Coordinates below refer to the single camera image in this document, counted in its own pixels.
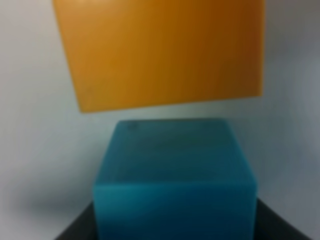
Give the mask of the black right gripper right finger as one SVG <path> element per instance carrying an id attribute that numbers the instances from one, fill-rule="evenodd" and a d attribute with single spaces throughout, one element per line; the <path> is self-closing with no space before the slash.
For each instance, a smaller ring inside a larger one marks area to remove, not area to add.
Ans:
<path id="1" fill-rule="evenodd" d="M 256 204 L 254 240 L 310 240 L 259 198 Z"/>

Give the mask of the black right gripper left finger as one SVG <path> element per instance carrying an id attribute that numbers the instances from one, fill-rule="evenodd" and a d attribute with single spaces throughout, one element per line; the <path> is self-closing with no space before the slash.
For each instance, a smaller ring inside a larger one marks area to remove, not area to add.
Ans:
<path id="1" fill-rule="evenodd" d="M 93 202 L 55 239 L 97 240 L 98 232 Z"/>

